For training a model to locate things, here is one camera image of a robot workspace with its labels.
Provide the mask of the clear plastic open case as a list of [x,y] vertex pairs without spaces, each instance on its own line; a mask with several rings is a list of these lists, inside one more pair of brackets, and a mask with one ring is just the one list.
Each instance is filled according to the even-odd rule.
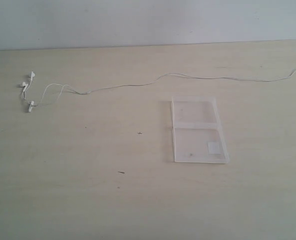
[[172,98],[174,162],[227,164],[230,161],[214,97]]

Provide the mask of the white wired earphones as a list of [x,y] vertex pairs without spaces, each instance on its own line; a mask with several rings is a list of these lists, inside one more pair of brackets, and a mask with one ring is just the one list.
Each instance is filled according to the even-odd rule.
[[[27,105],[26,107],[26,112],[30,113],[34,108],[37,107],[43,107],[43,106],[49,106],[52,104],[55,104],[59,98],[61,97],[62,93],[67,90],[69,93],[75,94],[75,95],[80,95],[80,96],[87,96],[92,93],[98,92],[98,91],[104,91],[104,90],[111,90],[111,89],[117,89],[117,88],[124,88],[124,87],[145,87],[145,86],[150,86],[153,85],[157,82],[159,82],[161,79],[165,77],[176,77],[176,78],[183,78],[183,79],[195,79],[195,80],[232,80],[232,81],[238,81],[238,82],[263,82],[263,83],[270,83],[270,82],[277,82],[277,81],[283,81],[283,80],[288,80],[290,79],[294,74],[296,74],[296,68],[293,69],[289,75],[281,78],[276,78],[276,79],[257,79],[257,78],[239,78],[239,77],[229,77],[229,76],[215,76],[215,77],[199,77],[199,76],[191,76],[191,75],[186,75],[182,73],[166,73],[163,74],[159,77],[157,77],[155,80],[147,83],[140,83],[140,84],[121,84],[121,85],[113,85],[113,86],[106,86],[106,87],[101,87],[97,89],[92,89],[88,90],[85,92],[79,92],[75,88],[73,88],[69,84],[60,84],[60,83],[50,83],[48,84],[42,95],[41,98],[38,102],[35,102],[33,100],[29,100],[27,98],[27,92],[32,86],[32,82],[35,78],[35,72],[31,71],[30,74],[27,76],[27,81],[23,81],[21,84],[19,84],[17,87],[20,89],[20,100]],[[56,99],[52,102],[49,103],[44,103],[44,97],[50,87],[60,87],[60,91],[56,97]]]

